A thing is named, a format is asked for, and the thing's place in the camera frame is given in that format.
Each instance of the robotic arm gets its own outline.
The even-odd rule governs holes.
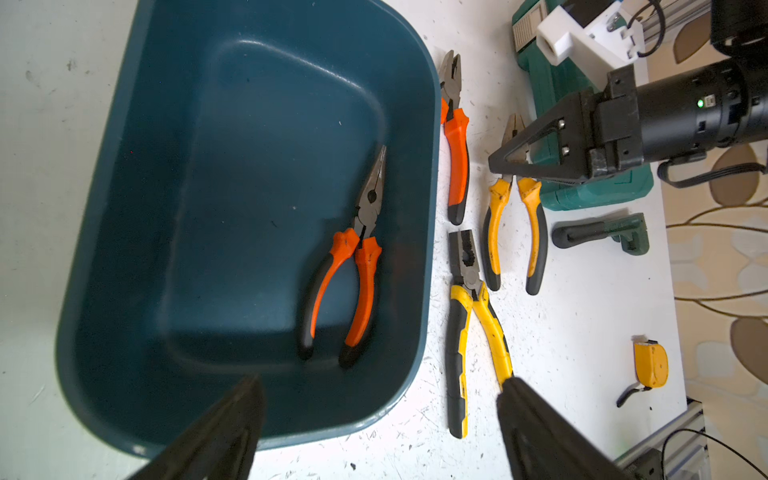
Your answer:
[[[677,182],[668,177],[670,166],[703,160],[714,147],[768,138],[768,3],[713,0],[711,41],[731,58],[641,87],[628,65],[608,73],[603,92],[568,95],[491,154],[491,172],[583,184],[664,161],[659,178],[679,188],[765,174],[763,165],[742,164]],[[507,161],[552,133],[560,164]]]

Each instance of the yellow handle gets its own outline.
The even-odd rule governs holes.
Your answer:
[[[483,235],[485,236],[485,280],[488,282],[488,288],[498,290],[502,287],[502,262],[498,258],[498,229],[502,222],[504,207],[509,202],[511,193],[511,184],[506,180],[499,178],[493,187],[489,188],[491,192],[491,203],[488,206],[488,213],[485,216],[483,226]]]
[[[536,260],[538,260],[538,245],[541,241],[536,215],[536,209],[541,204],[541,198],[539,197],[541,182],[537,182],[532,178],[521,178],[518,180],[518,190],[520,190],[520,198],[525,204],[525,209],[528,211],[528,217],[531,219],[533,241],[531,245],[531,261],[528,263],[528,276],[533,276],[533,272],[536,270]]]
[[[513,375],[512,359],[509,356],[509,347],[507,346],[507,339],[504,337],[504,330],[498,321],[496,312],[493,311],[491,300],[488,298],[488,287],[485,286],[485,283],[480,288],[480,297],[478,301],[474,302],[474,307],[485,331],[485,336],[488,338],[493,368],[496,370],[498,386],[501,387]]]
[[[518,180],[518,189],[520,190],[520,198],[523,200],[531,219],[531,259],[528,262],[528,279],[525,282],[525,291],[529,295],[536,295],[541,289],[541,279],[544,277],[549,246],[547,217],[544,215],[544,206],[541,205],[539,196],[541,182],[532,178],[521,178]]]
[[[451,287],[448,331],[445,334],[445,376],[448,385],[448,427],[457,439],[467,436],[467,335],[472,297],[460,285]]]
[[[667,351],[656,342],[634,344],[634,369],[637,380],[653,389],[667,384],[670,375]]]

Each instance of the table surface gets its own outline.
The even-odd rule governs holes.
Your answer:
[[[464,228],[479,239],[495,177],[486,158],[511,113],[531,118],[527,75],[515,63],[511,17],[520,0],[390,0],[433,59],[462,54],[471,181]],[[9,0],[0,5],[0,478],[123,478],[144,464],[86,431],[61,397],[54,338],[94,162],[135,0]],[[443,346],[451,276],[445,216],[449,147],[441,135],[429,333],[419,372],[396,407],[347,437],[258,452],[251,478],[507,478],[495,412],[498,384],[473,319],[467,346],[469,434],[448,432]],[[550,226],[644,212],[650,252],[632,257],[610,239],[550,246],[538,296],[525,293],[531,234],[517,194],[504,212],[504,286],[492,303],[517,376],[609,458],[685,410],[659,185],[613,207],[548,212]],[[631,337],[667,348],[670,381],[616,398],[634,382]]]

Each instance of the diagonal cutting pliers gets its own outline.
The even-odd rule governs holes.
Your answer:
[[[449,252],[453,286],[448,332],[445,335],[448,426],[453,436],[463,439],[467,436],[468,427],[465,372],[469,319],[473,310],[480,319],[488,346],[491,347],[493,367],[500,387],[512,377],[512,360],[504,330],[488,298],[488,287],[480,280],[480,265],[472,230],[450,233]]]
[[[329,255],[316,271],[310,294],[304,304],[303,315],[299,319],[298,347],[299,357],[302,359],[310,358],[313,353],[317,314],[323,295],[333,275],[353,254],[360,277],[360,291],[352,326],[339,355],[339,364],[344,368],[350,367],[362,352],[363,340],[369,333],[373,308],[373,277],[382,252],[376,237],[371,235],[381,211],[385,166],[386,146],[381,146],[357,199],[357,213],[352,220],[352,226],[333,235],[333,246]]]
[[[509,142],[517,133],[517,115],[511,115],[504,132],[502,145]],[[526,162],[526,153],[527,150],[519,149],[515,152],[518,157],[513,157],[510,161],[524,163]],[[488,281],[488,288],[494,291],[502,287],[502,265],[498,257],[498,228],[502,222],[504,208],[509,202],[512,180],[512,175],[502,175],[489,189],[491,191],[491,203],[488,205],[488,213],[485,214],[482,229],[485,279]],[[541,182],[532,178],[518,177],[518,191],[531,221],[531,257],[528,261],[528,278],[525,281],[525,291],[528,292],[528,295],[537,295],[541,289],[541,279],[544,278],[549,244],[547,217],[544,215],[544,207],[541,205]]]
[[[445,55],[440,67],[440,95],[442,107],[440,123],[445,125],[445,138],[451,147],[451,187],[448,194],[448,219],[454,225],[464,221],[469,190],[469,151],[467,150],[467,126],[469,118],[458,107],[462,91],[462,56]]]

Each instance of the black cable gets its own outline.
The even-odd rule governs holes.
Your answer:
[[[667,33],[667,16],[664,15],[664,10],[661,8],[661,3],[659,3],[659,0],[648,0],[648,3],[638,10],[634,15],[632,15],[632,18],[629,19],[629,23],[627,23],[627,30],[629,28],[632,28],[632,24],[635,20],[640,16],[641,13],[645,12],[649,9],[649,7],[653,7],[656,15],[659,15],[659,38],[656,39],[656,45],[654,47],[646,52],[638,52],[637,56],[640,58],[647,57],[648,55],[653,54],[656,50],[659,49],[661,46],[661,42],[664,41],[664,34]]]
[[[629,23],[627,23],[627,30],[629,28],[632,28],[632,24],[634,23],[634,21],[637,20],[643,12],[645,12],[646,10],[648,10],[652,6],[654,6],[654,4],[647,3],[647,4],[645,4],[645,6],[643,8],[641,8],[640,10],[635,12],[635,14],[632,15],[632,18],[629,19]]]
[[[619,397],[619,400],[616,401],[616,406],[618,408],[621,408],[622,406],[624,406],[624,403],[627,403],[627,399],[629,399],[629,397],[631,397],[635,393],[647,392],[650,389],[651,389],[650,386],[647,386],[647,387],[642,388],[642,389],[630,389],[630,390],[627,390],[626,392],[621,394],[621,396]]]
[[[752,462],[750,462],[749,460],[747,460],[744,455],[741,455],[739,452],[737,452],[736,450],[734,450],[730,446],[726,445],[725,443],[721,442],[720,440],[714,438],[712,435],[707,435],[706,433],[699,432],[698,430],[677,429],[674,432],[672,432],[671,434],[667,435],[667,438],[664,440],[664,444],[661,446],[661,478],[662,478],[662,480],[667,480],[667,476],[666,476],[665,468],[664,468],[664,452],[667,451],[667,442],[669,442],[670,439],[675,436],[675,434],[680,433],[680,432],[695,433],[696,435],[701,435],[701,436],[707,437],[709,440],[712,440],[713,442],[717,442],[717,443],[721,444],[723,447],[729,449],[731,452],[735,453],[739,458],[741,458],[746,463],[748,463],[750,465],[750,467],[754,468],[757,473],[761,474],[764,478],[768,478],[768,475],[766,475],[765,472],[763,472],[762,470],[757,468],[757,465],[755,465]]]
[[[751,162],[747,164],[732,165],[730,167],[706,172],[705,174],[697,175],[696,177],[675,181],[670,180],[669,177],[670,165],[672,165],[670,161],[665,161],[660,164],[658,170],[656,170],[656,175],[661,180],[675,188],[693,187],[694,185],[705,184],[706,182],[711,182],[712,180],[717,180],[718,178],[728,177],[730,175],[745,174],[748,172],[760,172],[763,175],[768,174],[768,168],[766,168],[764,165]]]

